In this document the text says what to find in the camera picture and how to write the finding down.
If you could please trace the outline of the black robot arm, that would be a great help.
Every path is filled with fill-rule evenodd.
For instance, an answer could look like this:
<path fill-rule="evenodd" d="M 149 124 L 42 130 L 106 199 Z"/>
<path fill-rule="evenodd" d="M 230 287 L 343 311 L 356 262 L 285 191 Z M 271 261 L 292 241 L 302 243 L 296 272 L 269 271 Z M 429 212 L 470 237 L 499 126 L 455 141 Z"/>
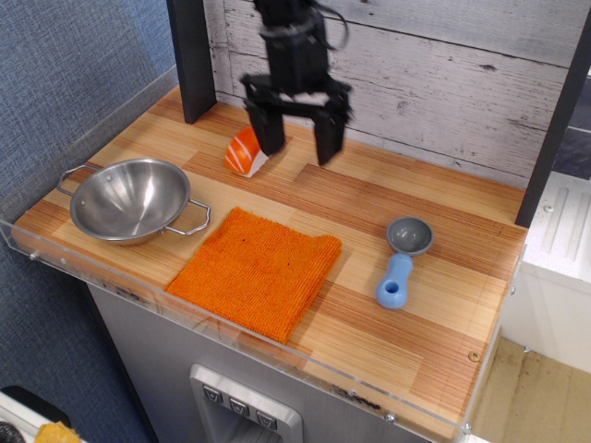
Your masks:
<path fill-rule="evenodd" d="M 317 157 L 328 163 L 343 146 L 351 113 L 351 86 L 329 74 L 329 44 L 323 12 L 340 14 L 316 1 L 257 1 L 270 72 L 245 74 L 245 106 L 262 152 L 271 157 L 285 144 L 283 118 L 314 124 Z"/>

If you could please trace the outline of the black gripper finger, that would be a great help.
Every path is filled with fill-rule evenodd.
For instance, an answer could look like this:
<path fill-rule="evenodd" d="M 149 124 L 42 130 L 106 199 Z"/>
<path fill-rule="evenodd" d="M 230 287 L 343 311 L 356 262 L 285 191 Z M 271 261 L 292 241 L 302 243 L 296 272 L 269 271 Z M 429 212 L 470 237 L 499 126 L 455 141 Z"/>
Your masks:
<path fill-rule="evenodd" d="M 279 152 L 285 143 L 283 115 L 271 105 L 247 103 L 246 107 L 262 152 L 266 156 Z"/>
<path fill-rule="evenodd" d="M 328 101 L 313 114 L 319 165 L 328 163 L 341 149 L 345 125 L 349 120 L 349 102 Z"/>

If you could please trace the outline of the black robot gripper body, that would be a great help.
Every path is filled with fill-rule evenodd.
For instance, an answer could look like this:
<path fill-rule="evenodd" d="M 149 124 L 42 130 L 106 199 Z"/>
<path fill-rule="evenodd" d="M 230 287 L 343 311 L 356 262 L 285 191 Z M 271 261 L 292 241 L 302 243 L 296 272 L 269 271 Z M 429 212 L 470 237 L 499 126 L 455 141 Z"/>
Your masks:
<path fill-rule="evenodd" d="M 310 119 L 349 119 L 351 87 L 329 74 L 328 52 L 340 48 L 329 44 L 323 18 L 277 26 L 265 18 L 259 34 L 269 72 L 241 78 L 248 106 Z"/>

